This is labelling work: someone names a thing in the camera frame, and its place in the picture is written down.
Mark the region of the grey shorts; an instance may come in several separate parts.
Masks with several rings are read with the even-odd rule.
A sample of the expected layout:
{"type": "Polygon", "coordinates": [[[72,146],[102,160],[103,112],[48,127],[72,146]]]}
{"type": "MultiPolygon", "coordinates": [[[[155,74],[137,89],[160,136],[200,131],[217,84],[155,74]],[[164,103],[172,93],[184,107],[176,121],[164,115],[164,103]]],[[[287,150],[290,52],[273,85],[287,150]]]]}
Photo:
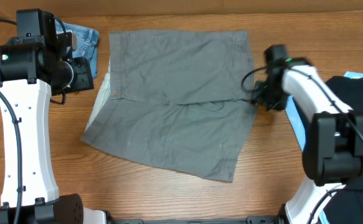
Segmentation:
{"type": "Polygon", "coordinates": [[[129,161],[232,182],[257,114],[245,30],[110,34],[110,89],[82,141],[129,161]]]}

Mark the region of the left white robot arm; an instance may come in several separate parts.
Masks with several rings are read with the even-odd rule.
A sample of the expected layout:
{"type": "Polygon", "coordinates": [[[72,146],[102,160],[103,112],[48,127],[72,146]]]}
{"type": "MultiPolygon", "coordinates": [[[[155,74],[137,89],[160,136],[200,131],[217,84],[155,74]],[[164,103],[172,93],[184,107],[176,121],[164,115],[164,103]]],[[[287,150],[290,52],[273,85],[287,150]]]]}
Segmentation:
{"type": "Polygon", "coordinates": [[[0,109],[5,178],[0,223],[109,223],[103,210],[83,205],[78,194],[60,195],[51,163],[51,97],[78,89],[91,76],[70,44],[0,46],[0,109]]]}

